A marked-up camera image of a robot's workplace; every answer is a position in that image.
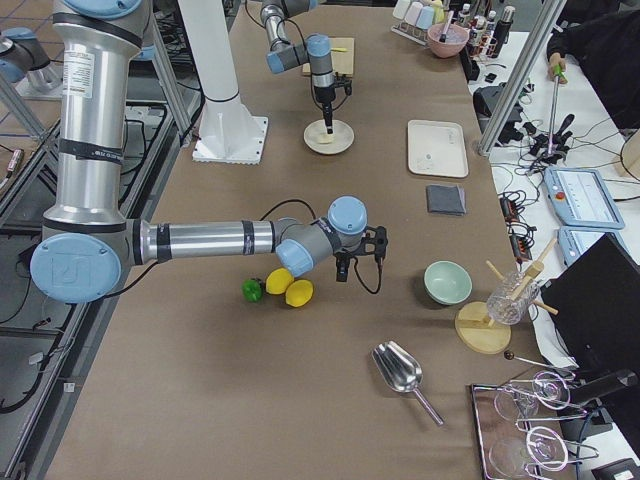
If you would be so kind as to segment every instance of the brown table surface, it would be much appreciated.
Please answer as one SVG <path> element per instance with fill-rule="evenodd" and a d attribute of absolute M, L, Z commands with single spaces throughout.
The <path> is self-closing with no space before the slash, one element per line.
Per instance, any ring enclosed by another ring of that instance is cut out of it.
<path fill-rule="evenodd" d="M 202 164 L 183 151 L 154 220 L 258 219 L 286 198 L 324 213 L 352 194 L 371 225 L 388 228 L 381 293 L 367 294 L 353 271 L 336 283 L 333 260 L 305 276 L 315 296 L 300 309 L 282 297 L 243 300 L 242 281 L 277 268 L 273 255 L 157 267 L 121 298 L 47 478 L 479 478 L 467 386 L 501 383 L 523 365 L 466 348 L 457 307 L 422 287 L 430 263 L 453 260 L 471 274 L 470 300 L 484 300 L 496 286 L 484 261 L 513 268 L 490 167 L 474 153 L 480 131 L 458 59 L 391 33 L 387 8 L 322 6 L 296 21 L 306 35 L 355 37 L 353 97 L 336 113 L 354 129 L 353 146 L 334 157 L 307 149 L 302 133 L 319 118 L 308 80 L 268 72 L 265 33 L 241 11 L 231 41 L 243 102 L 270 119 L 262 162 Z M 464 217 L 427 213 L 425 186 L 447 180 L 408 171 L 412 119 L 462 125 Z M 279 214 L 308 218 L 299 205 Z M 369 260 L 361 273 L 374 285 Z M 444 427 L 384 384 L 370 352 L 390 339 L 421 363 Z M 511 348 L 535 355 L 530 325 L 514 328 Z"/>

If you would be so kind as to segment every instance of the scoop handle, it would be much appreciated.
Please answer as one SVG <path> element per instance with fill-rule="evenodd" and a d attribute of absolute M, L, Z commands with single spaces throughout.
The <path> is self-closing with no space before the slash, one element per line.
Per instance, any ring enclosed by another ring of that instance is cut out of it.
<path fill-rule="evenodd" d="M 422 395 L 422 392 L 416 388 L 415 390 L 413 390 L 413 394 L 416 396 L 416 398 L 420 402 L 420 405 L 422 405 L 424 409 L 427 411 L 427 413 L 431 415 L 431 418 L 433 418 L 433 421 L 436 422 L 436 425 L 438 425 L 439 427 L 444 425 L 444 420 L 440 415 L 438 415 L 438 412 L 436 412 L 435 408 L 431 406 L 431 404 L 424 397 L 424 395 Z"/>

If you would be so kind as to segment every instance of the black sleeve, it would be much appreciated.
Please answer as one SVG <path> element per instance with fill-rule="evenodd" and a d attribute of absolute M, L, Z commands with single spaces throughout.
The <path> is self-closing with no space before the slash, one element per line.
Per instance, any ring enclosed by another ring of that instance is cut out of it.
<path fill-rule="evenodd" d="M 567 27 L 563 32 L 555 31 L 547 43 L 547 59 L 553 53 L 563 57 L 569 53 L 574 57 L 581 57 L 589 42 L 601 35 L 602 32 L 618 30 L 630 12 L 612 13 L 591 20 L 574 27 Z"/>

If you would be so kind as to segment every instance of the yellow lemon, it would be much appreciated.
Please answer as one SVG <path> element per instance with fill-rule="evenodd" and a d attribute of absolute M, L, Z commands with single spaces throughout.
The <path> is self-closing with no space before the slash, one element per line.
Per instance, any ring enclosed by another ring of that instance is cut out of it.
<path fill-rule="evenodd" d="M 296 280 L 287 288 L 285 301 L 292 307 L 301 307 L 313 296 L 313 283 L 309 280 Z"/>
<path fill-rule="evenodd" d="M 267 277 L 266 289 L 271 295 L 282 295 L 295 279 L 286 268 L 278 268 Z"/>

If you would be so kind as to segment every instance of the pink bowl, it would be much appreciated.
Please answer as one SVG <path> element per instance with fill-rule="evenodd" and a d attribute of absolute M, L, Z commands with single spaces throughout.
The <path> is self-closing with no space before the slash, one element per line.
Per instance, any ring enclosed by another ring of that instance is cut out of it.
<path fill-rule="evenodd" d="M 440 33 L 444 23 L 431 25 L 427 30 L 427 45 L 436 57 L 449 58 L 458 54 L 469 41 L 469 30 L 452 24 L 447 32 L 447 41 L 440 41 Z"/>

